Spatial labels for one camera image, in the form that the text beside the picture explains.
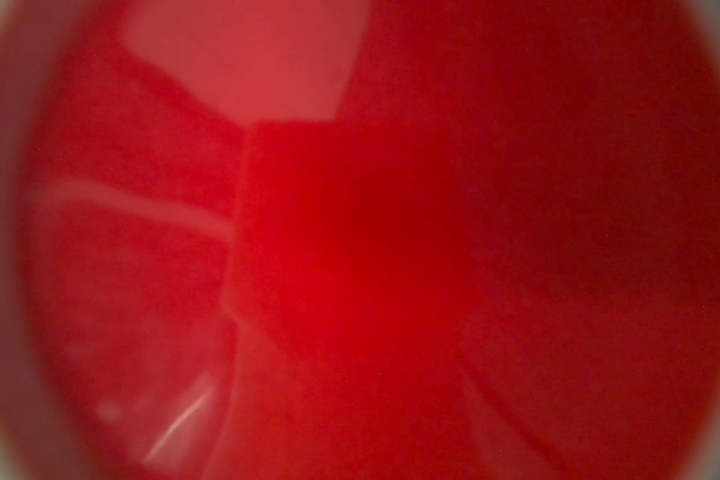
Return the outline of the red mug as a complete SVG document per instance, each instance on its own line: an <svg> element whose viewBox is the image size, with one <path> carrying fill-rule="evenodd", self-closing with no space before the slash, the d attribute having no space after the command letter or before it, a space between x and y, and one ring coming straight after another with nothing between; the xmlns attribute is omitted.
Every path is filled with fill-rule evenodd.
<svg viewBox="0 0 720 480"><path fill-rule="evenodd" d="M720 479L720 1L9 1L27 479Z"/></svg>

